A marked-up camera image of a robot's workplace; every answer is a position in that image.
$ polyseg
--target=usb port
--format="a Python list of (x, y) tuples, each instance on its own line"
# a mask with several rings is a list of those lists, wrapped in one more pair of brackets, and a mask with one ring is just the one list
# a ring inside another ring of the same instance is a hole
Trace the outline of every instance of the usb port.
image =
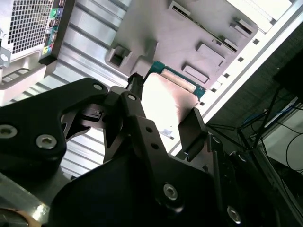
[(249, 37), (252, 34), (253, 28), (247, 24), (244, 20), (235, 18), (235, 24), (231, 24), (236, 31), (241, 33), (245, 37)]
[(60, 2), (59, 2), (59, 6), (60, 6), (60, 7), (63, 7), (63, 6), (64, 6), (64, 4), (65, 4), (65, 0), (60, 0)]
[(48, 27), (53, 27), (55, 25), (55, 20), (51, 20), (50, 22), (49, 22), (49, 26)]
[(174, 11), (176, 11), (177, 13), (181, 14), (182, 16), (184, 16), (185, 18), (188, 18), (189, 15), (187, 15), (185, 12), (183, 12), (182, 10), (180, 10), (178, 7), (173, 6), (172, 8)]
[(169, 6), (169, 10), (173, 10), (174, 12), (180, 14), (181, 16), (183, 16), (185, 18), (189, 18), (189, 15), (190, 15), (190, 12), (188, 10), (186, 10), (185, 8), (180, 6), (175, 1), (171, 2), (171, 5)]

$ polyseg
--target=white panel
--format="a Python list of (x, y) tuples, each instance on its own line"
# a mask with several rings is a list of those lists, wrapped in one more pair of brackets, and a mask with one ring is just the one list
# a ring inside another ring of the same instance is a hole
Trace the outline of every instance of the white panel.
[(26, 98), (29, 98), (29, 96), (27, 96), (25, 94), (20, 94), (14, 100), (21, 101), (21, 100), (26, 99)]
[(101, 8), (108, 10), (110, 13), (114, 14), (116, 17), (122, 19), (125, 16), (126, 11), (109, 0), (92, 0), (96, 5)]
[(57, 68), (54, 72), (54, 74), (58, 77), (63, 78), (64, 80), (67, 80), (68, 82), (74, 82), (79, 79), (85, 78), (83, 75), (73, 71), (72, 69), (58, 63)]
[(280, 17), (288, 10), (292, 5), (289, 0), (252, 0), (258, 6), (260, 6), (266, 13), (268, 13), (275, 20)]
[(29, 88), (28, 90), (26, 90), (26, 92), (30, 93), (31, 95), (35, 96), (35, 95), (38, 95), (40, 94), (41, 92), (37, 91), (37, 90), (34, 90), (32, 88)]
[(33, 85), (31, 88), (38, 91), (39, 93), (43, 93), (43, 92), (47, 91), (44, 88), (38, 86), (37, 84)]
[(125, 87), (127, 85), (126, 79), (119, 79), (119, 77), (112, 74), (111, 72), (100, 66), (99, 64), (96, 64), (84, 58), (82, 55), (79, 55), (76, 52), (69, 50), (66, 47), (63, 47), (60, 60), (76, 68), (79, 71), (79, 73), (82, 73), (83, 75), (85, 74), (89, 77), (93, 77), (109, 87), (112, 86)]
[(105, 64), (104, 57), (108, 49), (90, 40), (85, 35), (77, 32), (73, 28), (68, 28), (66, 30), (64, 41), (68, 43), (70, 46), (72, 46), (73, 48), (76, 48), (77, 50), (82, 51), (83, 53), (86, 53), (92, 58)]
[(85, 169), (77, 164), (74, 164), (66, 159), (63, 159), (62, 162), (61, 162), (61, 166), (63, 167), (62, 169), (64, 168), (67, 168), (67, 169), (70, 169), (72, 170), (73, 172), (76, 172), (78, 173), (79, 175), (82, 175), (82, 174), (85, 174), (89, 171), (89, 169)]
[(77, 7), (73, 10), (71, 23), (107, 45), (111, 45), (116, 35), (115, 30)]
[(112, 24), (115, 27), (119, 27), (121, 24), (121, 18), (117, 17), (112, 12), (108, 11), (106, 8), (113, 8), (114, 5), (110, 1), (100, 1), (101, 5), (97, 4), (94, 1), (90, 0), (81, 0), (78, 2), (78, 6), (83, 8), (89, 8), (90, 13), (93, 13), (97, 18), (104, 18), (108, 23)]
[[(283, 122), (283, 124), (297, 132), (303, 132), (302, 111), (295, 112), (296, 113)], [(297, 135), (298, 133), (289, 130), (283, 125), (277, 126), (277, 128), (264, 139), (268, 155), (278, 162), (287, 165), (287, 145)], [(293, 169), (303, 169), (302, 147), (303, 135), (296, 138), (289, 146), (287, 158), (289, 165)]]
[(104, 145), (101, 143), (98, 143), (94, 140), (89, 139), (88, 137), (85, 136), (78, 136), (72, 139), (73, 141), (91, 149), (96, 151), (99, 154), (104, 155), (105, 150), (104, 150)]
[(250, 0), (227, 0), (234, 7), (248, 16), (252, 21), (254, 21), (260, 29), (268, 32), (272, 27), (271, 16), (267, 15), (261, 9), (258, 10), (257, 5)]
[(91, 162), (91, 161), (87, 160), (86, 158), (82, 158), (81, 156), (71, 153), (69, 151), (67, 151), (65, 153), (64, 158), (67, 160), (71, 160), (73, 162), (79, 163), (79, 164), (81, 164), (81, 166), (88, 168), (88, 169), (94, 169), (99, 166), (98, 164)]
[(92, 160), (93, 162), (99, 165), (103, 163), (104, 156), (98, 154), (97, 152), (93, 152), (92, 150), (86, 149), (81, 144), (75, 143), (72, 140), (67, 143), (67, 149), (74, 153), (79, 154), (83, 158)]
[(76, 172), (74, 172), (74, 171), (71, 171), (70, 169), (66, 169), (66, 168), (64, 168), (64, 167), (62, 167), (62, 166), (61, 166), (61, 169), (62, 169), (62, 171), (63, 171), (64, 173), (66, 173), (66, 174), (70, 174), (70, 175), (75, 176), (75, 177), (81, 176), (80, 174), (78, 174), (78, 173), (76, 173)]
[(89, 136), (89, 137), (91, 137), (91, 138), (94, 138), (94, 139), (100, 141), (100, 143), (104, 144), (104, 136), (103, 136), (103, 132), (101, 130), (91, 128), (86, 133), (86, 135)]
[(55, 79), (52, 76), (48, 76), (48, 77), (44, 78), (43, 80), (40, 81), (40, 83), (46, 87), (49, 87), (50, 89), (54, 89), (56, 87), (60, 87), (60, 86), (64, 85), (64, 83), (58, 81), (57, 79)]

